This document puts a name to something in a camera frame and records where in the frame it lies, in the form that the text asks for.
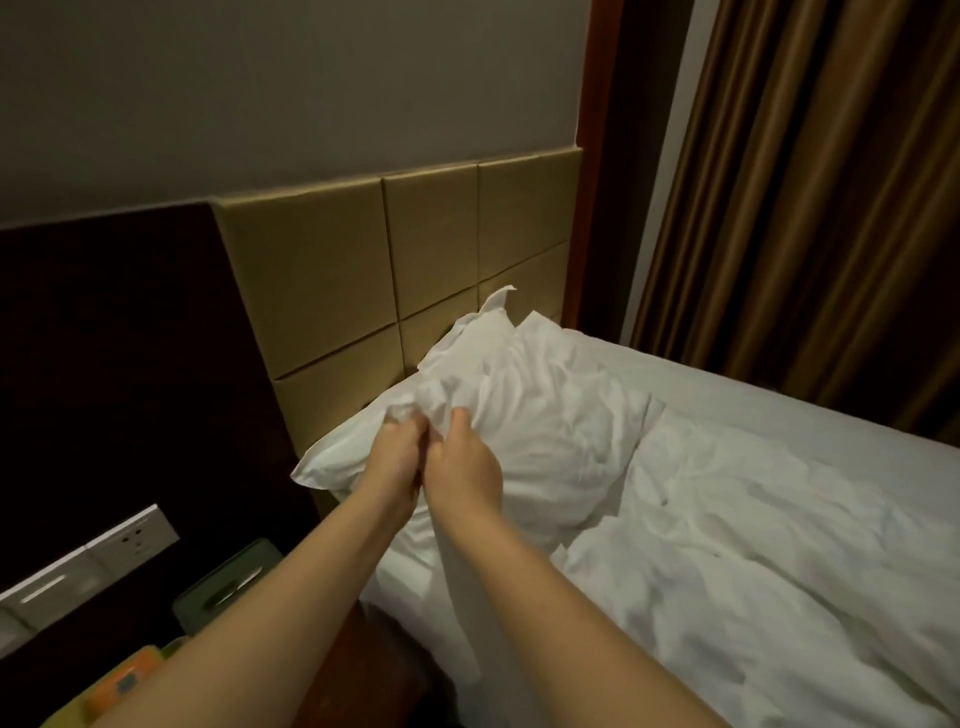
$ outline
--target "upholstered headboard panel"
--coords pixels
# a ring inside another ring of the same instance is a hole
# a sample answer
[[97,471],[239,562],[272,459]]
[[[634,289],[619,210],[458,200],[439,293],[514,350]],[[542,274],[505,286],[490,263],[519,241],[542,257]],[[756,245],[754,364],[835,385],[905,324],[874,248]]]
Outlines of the upholstered headboard panel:
[[297,454],[515,285],[559,319],[580,169],[571,148],[214,201]]

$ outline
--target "person's left hand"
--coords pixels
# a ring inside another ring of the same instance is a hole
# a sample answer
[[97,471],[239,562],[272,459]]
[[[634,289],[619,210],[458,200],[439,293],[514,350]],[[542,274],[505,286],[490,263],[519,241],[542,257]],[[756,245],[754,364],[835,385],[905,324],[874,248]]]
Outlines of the person's left hand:
[[429,428],[430,422],[419,411],[403,423],[384,420],[355,489],[377,498],[396,518],[397,529],[410,520],[417,506]]

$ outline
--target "brown curtain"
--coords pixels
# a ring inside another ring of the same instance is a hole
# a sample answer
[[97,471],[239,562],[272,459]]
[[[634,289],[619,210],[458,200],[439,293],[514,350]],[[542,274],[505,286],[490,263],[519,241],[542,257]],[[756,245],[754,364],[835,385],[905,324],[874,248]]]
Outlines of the brown curtain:
[[960,445],[960,2],[723,0],[633,346]]

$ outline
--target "hand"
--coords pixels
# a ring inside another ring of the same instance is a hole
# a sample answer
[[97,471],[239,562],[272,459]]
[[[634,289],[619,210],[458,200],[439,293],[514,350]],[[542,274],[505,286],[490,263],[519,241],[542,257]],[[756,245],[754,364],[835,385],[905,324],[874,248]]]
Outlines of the hand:
[[385,419],[373,438],[367,467],[354,489],[386,507],[389,515],[396,518],[396,530],[410,520],[417,507],[429,426],[421,412],[403,423]]
[[450,414],[445,440],[431,429],[423,488],[430,513],[454,541],[464,537],[471,524],[500,516],[503,472],[463,407]]

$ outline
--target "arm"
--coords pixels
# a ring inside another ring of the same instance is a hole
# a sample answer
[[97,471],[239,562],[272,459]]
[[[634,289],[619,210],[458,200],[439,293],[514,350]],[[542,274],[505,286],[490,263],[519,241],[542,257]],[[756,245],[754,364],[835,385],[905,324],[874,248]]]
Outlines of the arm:
[[360,590],[413,513],[426,427],[423,417],[385,423],[354,493],[97,728],[289,726]]
[[424,489],[555,725],[723,725],[503,519],[503,475],[466,410],[454,410],[446,440],[431,444]]

